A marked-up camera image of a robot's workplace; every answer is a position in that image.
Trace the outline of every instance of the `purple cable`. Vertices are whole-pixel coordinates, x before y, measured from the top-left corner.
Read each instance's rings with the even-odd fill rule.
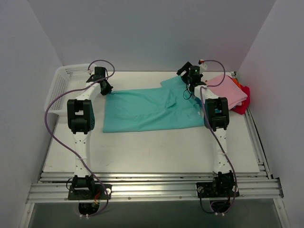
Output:
[[[234,170],[234,168],[233,168],[233,165],[232,165],[232,163],[231,163],[229,157],[227,156],[226,152],[224,151],[224,148],[222,147],[222,145],[221,145],[220,142],[219,142],[219,139],[218,139],[217,136],[214,134],[214,132],[213,132],[213,130],[212,130],[210,124],[209,124],[209,121],[208,121],[208,118],[207,118],[207,114],[206,114],[206,110],[205,110],[205,104],[204,104],[204,100],[203,100],[203,89],[206,89],[206,88],[203,87],[203,86],[201,86],[199,91],[200,91],[200,99],[201,99],[201,104],[202,104],[202,108],[203,108],[203,112],[204,112],[204,118],[206,119],[207,127],[209,128],[209,130],[211,131],[212,135],[214,136],[214,138],[215,138],[216,141],[218,142],[219,147],[221,148],[221,150],[222,150],[223,154],[225,155],[225,157],[226,157],[226,159],[227,159],[229,165],[231,166],[232,173],[233,173],[234,180],[235,180],[235,191],[234,191],[234,193],[233,193],[233,199],[232,199],[231,205],[230,205],[230,207],[229,207],[226,211],[223,212],[224,214],[226,214],[226,213],[228,213],[229,210],[232,208],[232,206],[233,206],[233,204],[234,204],[234,201],[235,201],[235,199],[236,199],[236,196],[237,196],[237,191],[238,191],[237,175],[236,175],[236,172],[235,172],[235,170]]]
[[[89,217],[99,214],[100,212],[102,212],[102,211],[108,206],[108,204],[109,204],[109,198],[108,198],[108,192],[106,191],[106,187],[105,187],[105,185],[102,183],[102,181],[95,175],[95,173],[93,173],[93,171],[91,171],[90,168],[86,165],[86,163],[83,161],[83,159],[82,159],[82,157],[79,155],[79,153],[77,153],[75,150],[73,150],[73,149],[70,148],[69,146],[65,145],[63,142],[61,142],[61,141],[54,135],[54,133],[51,131],[50,127],[48,126],[48,118],[47,118],[47,117],[48,117],[48,111],[49,111],[49,109],[51,108],[51,106],[52,106],[58,99],[62,98],[63,96],[65,96],[65,95],[67,95],[67,94],[69,94],[69,93],[72,93],[72,92],[84,91],[84,90],[88,89],[89,87],[91,87],[92,85],[94,85],[95,83],[100,82],[100,81],[105,80],[105,79],[108,79],[108,78],[110,78],[110,77],[113,76],[113,74],[115,73],[115,67],[114,67],[114,65],[113,65],[112,63],[110,63],[109,61],[102,60],[102,59],[95,60],[94,62],[92,62],[92,63],[89,65],[88,70],[90,69],[90,66],[91,66],[93,63],[97,62],[97,61],[102,61],[102,62],[106,62],[106,63],[110,64],[110,65],[113,67],[113,72],[112,72],[112,74],[111,74],[110,76],[108,76],[108,77],[104,77],[104,78],[102,78],[102,79],[99,79],[99,80],[93,82],[92,84],[90,84],[89,86],[87,86],[87,87],[85,87],[85,88],[82,88],[82,89],[73,89],[73,90],[70,90],[70,91],[67,91],[67,92],[61,94],[60,96],[56,97],[56,98],[48,105],[48,107],[47,107],[47,109],[46,109],[46,112],[45,112],[45,114],[44,114],[44,124],[45,124],[45,126],[46,126],[46,128],[47,128],[47,131],[48,131],[49,134],[52,136],[52,138],[55,139],[60,145],[62,145],[63,147],[67,148],[69,151],[71,151],[73,154],[75,154],[75,155],[80,159],[80,161],[82,162],[82,164],[84,165],[84,167],[89,171],[90,174],[92,174],[92,176],[93,176],[95,179],[97,179],[97,181],[100,183],[100,185],[102,186],[102,188],[104,189],[104,191],[105,191],[105,193],[106,193],[107,200],[106,200],[106,204],[104,205],[104,207],[101,208],[101,209],[99,209],[96,213],[89,215]]]
[[[210,60],[204,60],[203,62],[216,62],[216,63],[220,64],[220,65],[222,66],[223,70],[224,70],[224,76],[223,76],[223,79],[221,80],[221,82],[218,83],[217,85],[213,85],[213,86],[212,86],[212,85],[209,85],[208,87],[217,87],[217,86],[219,86],[220,84],[222,84],[223,81],[225,80],[225,76],[226,76],[226,70],[225,70],[225,68],[224,68],[224,65],[223,65],[221,62],[219,62],[219,61],[217,61],[217,60],[212,60],[212,59],[210,59]]]

